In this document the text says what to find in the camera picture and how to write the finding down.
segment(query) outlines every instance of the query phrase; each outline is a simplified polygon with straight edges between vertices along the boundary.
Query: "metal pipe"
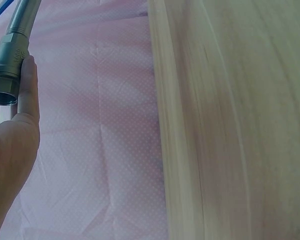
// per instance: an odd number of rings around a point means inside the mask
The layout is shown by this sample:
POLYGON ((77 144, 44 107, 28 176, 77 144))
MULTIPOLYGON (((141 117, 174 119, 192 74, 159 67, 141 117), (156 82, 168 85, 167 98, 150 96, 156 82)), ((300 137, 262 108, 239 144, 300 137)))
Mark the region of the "metal pipe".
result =
POLYGON ((18 102, 21 66, 41 0, 19 0, 0 42, 0 105, 18 102))
POLYGON ((20 0, 14 10, 6 34, 30 37, 41 0, 20 0))

